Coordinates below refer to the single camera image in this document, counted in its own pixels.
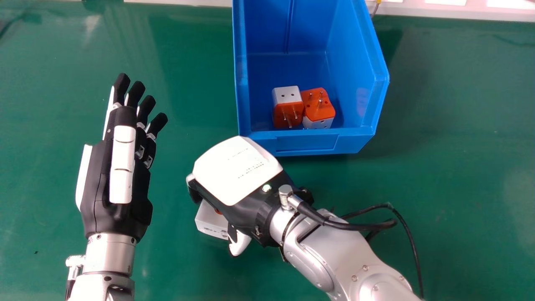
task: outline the blue plastic container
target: blue plastic container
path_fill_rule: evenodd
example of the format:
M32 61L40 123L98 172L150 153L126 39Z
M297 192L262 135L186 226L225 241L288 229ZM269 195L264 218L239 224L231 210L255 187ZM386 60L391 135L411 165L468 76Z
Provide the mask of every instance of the blue plastic container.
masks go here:
M238 129L275 156L357 153L373 137L389 83L364 0L234 0ZM275 87L323 87L330 129L273 127Z

